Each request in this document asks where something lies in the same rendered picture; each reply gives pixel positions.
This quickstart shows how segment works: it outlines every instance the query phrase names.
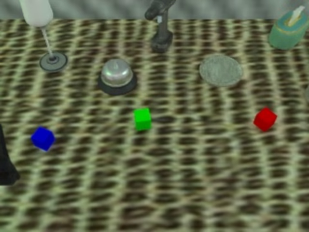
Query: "cube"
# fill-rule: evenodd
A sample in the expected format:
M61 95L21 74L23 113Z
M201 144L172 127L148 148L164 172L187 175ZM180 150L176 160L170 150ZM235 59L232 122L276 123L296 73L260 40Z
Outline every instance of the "cube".
M48 151L55 140L53 132L43 127L38 127L31 136L33 145L44 151Z
M269 130L276 122L277 115L268 108L262 109L256 114L254 118L254 125L256 125L261 131Z
M136 130L149 130L151 128L150 110L148 108L135 110L134 121Z

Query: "camouflage patterned surface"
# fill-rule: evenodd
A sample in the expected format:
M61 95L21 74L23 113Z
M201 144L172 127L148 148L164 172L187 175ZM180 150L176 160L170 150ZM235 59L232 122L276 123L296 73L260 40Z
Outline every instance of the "camouflage patterned surface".
M305 232L309 228L309 37L294 50L267 44L271 21L173 21L172 48L153 54L155 23L55 21L48 32L70 64L46 74L39 30L0 23L0 122L22 178L0 188L1 232ZM198 75L212 53L243 67L235 87ZM110 97L104 62L124 58L138 88ZM136 132L149 107L153 128ZM276 125L261 133L255 114ZM34 148L37 126L57 139Z

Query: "red cube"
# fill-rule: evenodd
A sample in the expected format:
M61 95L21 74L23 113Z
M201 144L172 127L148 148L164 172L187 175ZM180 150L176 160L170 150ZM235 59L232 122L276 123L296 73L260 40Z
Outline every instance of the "red cube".
M267 131L275 124L276 119L277 115L275 113L267 108L264 108L256 114L253 123L261 131Z

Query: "green container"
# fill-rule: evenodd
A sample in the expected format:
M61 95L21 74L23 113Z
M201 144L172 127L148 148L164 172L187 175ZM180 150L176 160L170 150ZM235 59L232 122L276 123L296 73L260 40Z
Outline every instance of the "green container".
M292 17L292 14L293 11L286 13L276 21L271 29L268 42L276 49L292 49L298 44L306 33L309 25L307 15L302 12L298 20L291 26L288 26L288 21Z

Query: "white object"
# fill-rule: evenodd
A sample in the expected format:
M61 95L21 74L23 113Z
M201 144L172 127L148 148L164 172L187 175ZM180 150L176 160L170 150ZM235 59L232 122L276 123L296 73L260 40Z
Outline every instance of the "white object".
M163 18L162 18L162 16L159 15L156 20L157 20L158 24L160 24L160 23L162 23Z
M36 28L46 27L54 18L49 0L19 0L25 21Z
M304 6L300 6L297 7L292 14L292 17L290 18L289 22L288 22L288 26L291 26L293 23L296 22L296 20L298 19L298 17L300 16L300 14L303 12L303 10L305 9Z

